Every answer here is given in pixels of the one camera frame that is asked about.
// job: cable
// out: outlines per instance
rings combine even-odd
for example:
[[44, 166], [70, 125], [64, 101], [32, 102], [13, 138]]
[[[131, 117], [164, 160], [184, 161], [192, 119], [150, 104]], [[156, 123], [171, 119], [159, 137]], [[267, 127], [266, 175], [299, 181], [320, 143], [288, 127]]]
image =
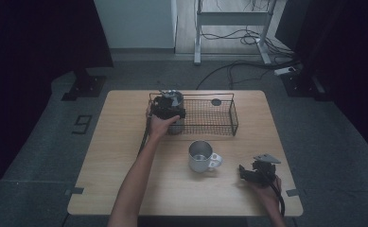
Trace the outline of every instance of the cable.
[[258, 67], [258, 68], [263, 68], [263, 69], [269, 69], [269, 70], [274, 70], [274, 69], [279, 69], [279, 68], [285, 68], [285, 67], [289, 67], [292, 66], [293, 64], [298, 63], [299, 60], [297, 59], [293, 59], [291, 61], [287, 61], [284, 63], [280, 63], [280, 64], [276, 64], [276, 65], [266, 65], [263, 63], [257, 63], [254, 61], [234, 61], [233, 63], [227, 64], [227, 65], [223, 65], [215, 70], [213, 70], [211, 73], [209, 73], [206, 77], [204, 77], [201, 82], [199, 82], [198, 86], [196, 87], [196, 90], [199, 90], [199, 88], [201, 87], [201, 85], [208, 79], [210, 78], [214, 73], [218, 72], [221, 69], [224, 68], [228, 68], [231, 67], [233, 65], [250, 65], [253, 67]]
[[245, 8], [243, 8], [243, 11], [245, 11], [245, 9], [246, 9], [249, 5], [251, 5], [252, 1], [254, 2], [254, 0], [250, 0], [250, 1], [249, 1], [249, 3], [245, 6]]
[[66, 221], [68, 220], [68, 218], [69, 218], [69, 213], [68, 212], [66, 212], [66, 216], [65, 216], [65, 218], [63, 219], [63, 221], [62, 221], [62, 225], [61, 225], [61, 227], [64, 227], [65, 226], [65, 223], [66, 223]]
[[[246, 32], [246, 34], [243, 35], [243, 36], [231, 37], [231, 36], [237, 34], [238, 32], [241, 32], [241, 31]], [[203, 33], [202, 28], [201, 28], [201, 35], [206, 40], [218, 40], [218, 39], [235, 40], [235, 39], [240, 39], [240, 42], [242, 44], [247, 44], [247, 45], [257, 44], [256, 39], [260, 38], [260, 33], [257, 33], [255, 31], [251, 31], [250, 29], [248, 29], [248, 26], [246, 26], [245, 29], [236, 30], [236, 31], [234, 31], [234, 32], [232, 32], [228, 35], [224, 35], [224, 36], [219, 36], [219, 35], [209, 34], [209, 33]], [[250, 43], [250, 42], [247, 41], [247, 39], [253, 39], [253, 41]], [[268, 37], [266, 37], [266, 39], [265, 39], [265, 44], [269, 48], [270, 52], [272, 52], [273, 54], [284, 55], [284, 56], [292, 58], [293, 52], [290, 49], [286, 49], [286, 48], [283, 48], [283, 47], [276, 46], [272, 41], [278, 42], [278, 41], [272, 40]]]
[[277, 196], [278, 200], [281, 203], [281, 216], [283, 217], [285, 215], [285, 203], [284, 203], [284, 199], [281, 196], [281, 192], [277, 189], [277, 187], [269, 180], [269, 178], [266, 176], [266, 174], [263, 171], [260, 171], [261, 174], [263, 175], [264, 179], [269, 183], [270, 187], [272, 188], [272, 190], [274, 191], [275, 195]]
[[222, 11], [222, 9], [219, 7], [219, 0], [216, 0], [217, 7], [219, 8], [219, 11]]
[[148, 118], [146, 119], [146, 128], [145, 128], [145, 133], [143, 134], [143, 139], [142, 139], [142, 143], [140, 144], [140, 149], [137, 152], [137, 156], [139, 156], [140, 152], [142, 152], [143, 147], [146, 144], [146, 140], [148, 140], [148, 135], [149, 135], [149, 129], [150, 129], [150, 121], [151, 121], [151, 116], [153, 115], [152, 113], [152, 109], [150, 108], [150, 113], [148, 115]]
[[256, 6], [255, 0], [253, 2], [253, 7], [252, 7], [252, 11], [254, 11], [254, 8], [259, 9], [259, 11], [261, 11], [263, 8], [266, 8], [266, 11], [269, 10], [269, 5], [270, 5], [270, 0], [268, 0], [267, 4], [264, 5], [264, 7], [261, 7], [263, 0], [260, 1], [259, 6]]
[[271, 69], [268, 69], [266, 70], [266, 72], [262, 73], [258, 78], [252, 78], [252, 79], [243, 79], [243, 80], [240, 80], [240, 81], [235, 81], [232, 79], [232, 81], [230, 81], [229, 83], [229, 86], [230, 86], [230, 90], [234, 90], [234, 84], [237, 84], [237, 83], [241, 83], [241, 82], [244, 82], [244, 81], [249, 81], [249, 80], [261, 80], [263, 78], [264, 75], [266, 75], [268, 72], [270, 72]]

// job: wooden table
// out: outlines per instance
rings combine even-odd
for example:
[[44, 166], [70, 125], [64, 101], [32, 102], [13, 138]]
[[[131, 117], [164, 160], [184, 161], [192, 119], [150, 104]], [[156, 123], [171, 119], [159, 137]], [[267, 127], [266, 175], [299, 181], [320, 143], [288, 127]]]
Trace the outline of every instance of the wooden table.
[[[109, 215], [140, 148], [146, 125], [149, 93], [111, 91], [105, 101], [92, 142], [68, 205], [72, 215]], [[238, 165], [252, 169], [254, 156], [269, 153], [283, 180], [286, 216], [303, 213], [289, 165], [261, 91], [180, 91], [184, 95], [234, 93], [239, 127], [236, 136], [212, 134], [167, 135], [160, 144], [149, 177], [140, 215], [154, 216], [264, 216], [257, 197], [239, 179]], [[214, 171], [196, 173], [188, 167], [188, 148], [194, 140], [206, 140], [223, 163]]]

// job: power strip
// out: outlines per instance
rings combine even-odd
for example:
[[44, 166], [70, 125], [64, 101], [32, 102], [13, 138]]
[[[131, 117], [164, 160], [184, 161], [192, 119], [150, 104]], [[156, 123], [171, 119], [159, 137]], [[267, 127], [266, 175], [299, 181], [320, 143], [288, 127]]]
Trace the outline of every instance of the power strip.
[[294, 67], [288, 67], [288, 68], [282, 68], [282, 69], [274, 70], [274, 74], [276, 76], [281, 76], [281, 75], [285, 75], [285, 74], [288, 74], [288, 73], [294, 73], [294, 72], [296, 72], [296, 69]]

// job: white wall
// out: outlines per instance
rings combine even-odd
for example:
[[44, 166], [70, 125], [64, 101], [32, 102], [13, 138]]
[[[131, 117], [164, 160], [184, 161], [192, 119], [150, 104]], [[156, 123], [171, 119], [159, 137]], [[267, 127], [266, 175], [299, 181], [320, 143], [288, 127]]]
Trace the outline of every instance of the white wall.
[[95, 0], [110, 48], [174, 48], [176, 0]]

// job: human arm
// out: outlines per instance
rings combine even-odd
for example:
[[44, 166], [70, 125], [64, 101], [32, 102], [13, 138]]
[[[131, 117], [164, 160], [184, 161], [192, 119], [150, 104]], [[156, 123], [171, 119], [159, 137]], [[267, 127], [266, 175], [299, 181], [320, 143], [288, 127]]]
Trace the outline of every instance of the human arm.
[[[281, 216], [279, 200], [270, 186], [262, 187], [257, 183], [248, 183], [265, 208], [273, 227], [285, 227], [286, 223]], [[276, 176], [274, 186], [281, 192], [281, 179]]]
[[137, 226], [137, 218], [145, 196], [157, 146], [166, 134], [168, 126], [179, 118], [179, 116], [174, 116], [168, 120], [162, 120], [155, 115], [151, 117], [149, 139], [119, 188], [108, 227]]

